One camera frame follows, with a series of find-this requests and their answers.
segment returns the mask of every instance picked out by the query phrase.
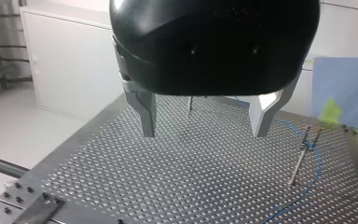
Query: blue cloth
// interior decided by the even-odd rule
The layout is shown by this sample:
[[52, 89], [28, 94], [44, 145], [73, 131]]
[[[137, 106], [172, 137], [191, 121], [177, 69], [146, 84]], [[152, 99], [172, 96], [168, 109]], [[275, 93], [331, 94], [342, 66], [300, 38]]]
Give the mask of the blue cloth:
[[318, 58], [313, 66], [312, 116], [318, 118], [329, 99], [342, 110], [341, 123], [358, 128], [358, 58]]

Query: metal rail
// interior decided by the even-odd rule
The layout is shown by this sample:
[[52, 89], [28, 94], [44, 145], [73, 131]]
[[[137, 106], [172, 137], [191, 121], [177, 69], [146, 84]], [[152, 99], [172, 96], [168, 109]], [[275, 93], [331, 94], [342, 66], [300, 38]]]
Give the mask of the metal rail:
[[9, 175], [14, 178], [20, 178], [28, 171], [29, 171], [29, 169], [27, 169], [25, 167], [13, 164], [8, 161], [0, 160], [0, 173], [1, 174]]

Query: white cabinet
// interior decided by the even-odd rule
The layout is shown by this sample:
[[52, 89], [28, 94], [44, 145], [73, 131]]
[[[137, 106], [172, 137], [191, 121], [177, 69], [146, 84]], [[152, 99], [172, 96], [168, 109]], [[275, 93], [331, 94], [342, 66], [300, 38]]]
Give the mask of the white cabinet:
[[91, 119], [122, 93], [108, 15], [43, 3], [21, 10], [39, 106]]

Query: black housing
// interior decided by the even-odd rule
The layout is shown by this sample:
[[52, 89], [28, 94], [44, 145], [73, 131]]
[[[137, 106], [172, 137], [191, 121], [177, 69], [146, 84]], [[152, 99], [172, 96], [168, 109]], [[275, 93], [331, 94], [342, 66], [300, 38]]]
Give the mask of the black housing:
[[295, 79], [319, 0], [111, 0], [124, 78], [169, 95], [257, 95]]

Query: blue cable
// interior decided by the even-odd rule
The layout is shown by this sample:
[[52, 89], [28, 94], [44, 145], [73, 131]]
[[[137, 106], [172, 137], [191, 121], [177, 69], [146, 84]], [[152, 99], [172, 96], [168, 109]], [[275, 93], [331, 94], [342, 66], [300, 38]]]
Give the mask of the blue cable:
[[[235, 98], [239, 101], [239, 103], [242, 105], [243, 102], [237, 97], [235, 96]], [[299, 136], [304, 136], [304, 133], [298, 129], [295, 125], [291, 124], [290, 122], [288, 122], [287, 120], [281, 119], [280, 123], [284, 126], [286, 126], [288, 129], [292, 130], [294, 133], [296, 133]], [[275, 212], [272, 216], [270, 216], [269, 218], [267, 218], [263, 224], [273, 220], [275, 217], [280, 216], [282, 213], [284, 213], [285, 211], [293, 208], [298, 202], [300, 202], [306, 195], [308, 195], [310, 193], [310, 190], [312, 189], [313, 185], [316, 183], [316, 181], [318, 179], [321, 178], [322, 175], [322, 159], [321, 156], [319, 154], [319, 150], [316, 148], [316, 146], [314, 145], [314, 143], [312, 142], [306, 142], [305, 143], [308, 147], [309, 150], [311, 150], [313, 152], [313, 157], [316, 160], [316, 172], [315, 172], [315, 177], [313, 177], [313, 179], [310, 181], [310, 183], [308, 184], [307, 188], [304, 190], [304, 192], [300, 193], [299, 195], [295, 195], [295, 200], [290, 203], [289, 205], [285, 206], [284, 208], [278, 210], [277, 212]]]

